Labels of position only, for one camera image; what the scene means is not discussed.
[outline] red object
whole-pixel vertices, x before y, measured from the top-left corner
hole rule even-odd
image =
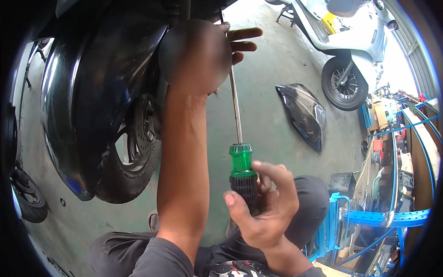
[[[372,151],[380,151],[380,158],[383,159],[383,140],[374,140],[372,143]]]
[[[426,96],[424,95],[423,92],[420,93],[420,95],[418,96],[418,98],[422,101],[422,102],[426,102],[428,99],[426,98]]]
[[[396,141],[404,140],[404,136],[406,135],[406,130],[405,129],[400,130],[398,131],[398,133],[399,133],[398,135],[395,135],[395,140]]]

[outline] black pants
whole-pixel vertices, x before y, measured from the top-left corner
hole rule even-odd
[[[294,215],[285,236],[302,249],[314,236],[329,209],[326,184],[317,177],[294,178],[299,197],[299,210]],[[128,276],[151,238],[157,232],[111,232],[95,240],[89,248],[89,261],[96,276]],[[263,252],[245,243],[238,230],[221,244],[200,247],[195,259],[195,271],[207,264],[252,260],[266,263]]]

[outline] white scooter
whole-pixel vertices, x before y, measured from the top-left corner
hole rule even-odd
[[[269,4],[285,7],[280,17],[297,24],[315,49],[335,56],[322,69],[322,89],[326,98],[344,111],[358,109],[364,104],[368,92],[377,85],[377,63],[385,58],[387,36],[384,26],[391,31],[398,25],[381,1],[373,0],[376,15],[368,14],[367,23],[358,28],[340,28],[331,31],[324,20],[328,13],[339,17],[352,17],[368,0],[265,0]]]

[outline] fingernail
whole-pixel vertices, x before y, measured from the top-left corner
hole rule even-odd
[[[235,197],[234,197],[232,194],[230,194],[230,193],[226,193],[226,194],[224,195],[224,197],[225,197],[226,205],[228,205],[228,207],[229,207],[229,206],[232,206],[232,205],[234,204],[234,202],[235,202]]]

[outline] black rubber grip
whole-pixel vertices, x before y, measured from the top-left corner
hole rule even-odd
[[[238,192],[243,197],[251,214],[256,214],[258,211],[257,175],[248,177],[229,176],[229,182],[231,183],[231,190]]]

